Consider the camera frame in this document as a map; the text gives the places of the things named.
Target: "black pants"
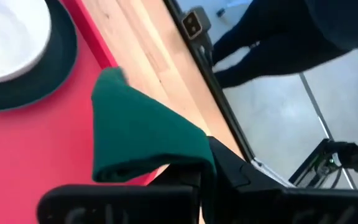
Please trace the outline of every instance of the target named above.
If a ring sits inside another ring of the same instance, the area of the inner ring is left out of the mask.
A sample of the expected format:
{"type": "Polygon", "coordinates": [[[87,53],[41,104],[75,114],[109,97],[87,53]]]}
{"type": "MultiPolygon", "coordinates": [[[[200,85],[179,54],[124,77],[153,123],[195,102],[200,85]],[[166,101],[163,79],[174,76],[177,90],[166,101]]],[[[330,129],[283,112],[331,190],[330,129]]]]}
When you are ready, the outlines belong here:
{"type": "Polygon", "coordinates": [[[348,52],[323,37],[304,0],[253,0],[238,24],[215,43],[213,63],[258,41],[237,65],[215,73],[222,88],[263,75],[302,72],[348,52]]]}

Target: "green napkin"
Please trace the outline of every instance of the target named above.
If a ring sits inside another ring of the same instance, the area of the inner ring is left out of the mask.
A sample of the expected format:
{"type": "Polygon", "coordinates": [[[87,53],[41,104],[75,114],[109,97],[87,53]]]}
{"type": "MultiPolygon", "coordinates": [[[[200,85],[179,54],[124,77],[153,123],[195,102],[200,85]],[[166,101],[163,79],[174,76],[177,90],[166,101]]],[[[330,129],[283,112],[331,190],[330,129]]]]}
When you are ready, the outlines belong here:
{"type": "Polygon", "coordinates": [[[201,203],[211,223],[216,168],[205,133],[127,85],[119,68],[102,71],[92,102],[93,180],[125,182],[165,164],[202,164],[201,203]]]}

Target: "wooden surface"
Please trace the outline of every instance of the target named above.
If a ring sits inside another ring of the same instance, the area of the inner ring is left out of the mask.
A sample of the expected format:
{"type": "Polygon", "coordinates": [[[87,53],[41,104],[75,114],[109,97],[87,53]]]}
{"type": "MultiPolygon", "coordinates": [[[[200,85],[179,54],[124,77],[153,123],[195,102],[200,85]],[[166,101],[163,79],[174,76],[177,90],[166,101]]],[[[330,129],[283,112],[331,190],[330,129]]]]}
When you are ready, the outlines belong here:
{"type": "Polygon", "coordinates": [[[83,0],[129,84],[241,152],[162,0],[83,0]]]}

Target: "white bowl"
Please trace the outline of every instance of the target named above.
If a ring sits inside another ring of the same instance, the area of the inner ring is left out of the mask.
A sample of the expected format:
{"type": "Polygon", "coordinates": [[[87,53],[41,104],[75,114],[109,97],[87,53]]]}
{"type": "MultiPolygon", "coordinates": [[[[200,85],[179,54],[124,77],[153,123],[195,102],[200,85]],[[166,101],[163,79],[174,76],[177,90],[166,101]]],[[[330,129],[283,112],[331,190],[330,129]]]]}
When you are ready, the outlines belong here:
{"type": "Polygon", "coordinates": [[[38,63],[51,29],[44,0],[0,0],[0,82],[18,77],[38,63]]]}

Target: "person's leg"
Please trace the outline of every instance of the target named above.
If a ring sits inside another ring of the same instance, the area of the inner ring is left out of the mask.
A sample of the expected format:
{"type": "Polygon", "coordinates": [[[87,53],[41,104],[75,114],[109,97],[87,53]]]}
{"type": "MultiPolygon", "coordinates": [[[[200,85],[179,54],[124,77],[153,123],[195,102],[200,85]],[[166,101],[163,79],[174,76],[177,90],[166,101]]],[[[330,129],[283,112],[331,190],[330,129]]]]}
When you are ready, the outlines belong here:
{"type": "Polygon", "coordinates": [[[291,8],[287,1],[253,0],[240,21],[214,44],[213,65],[241,47],[248,47],[281,32],[281,15],[291,8]]]}
{"type": "Polygon", "coordinates": [[[281,34],[261,41],[237,65],[215,76],[222,88],[233,87],[263,75],[303,72],[346,53],[327,41],[281,34]]]}

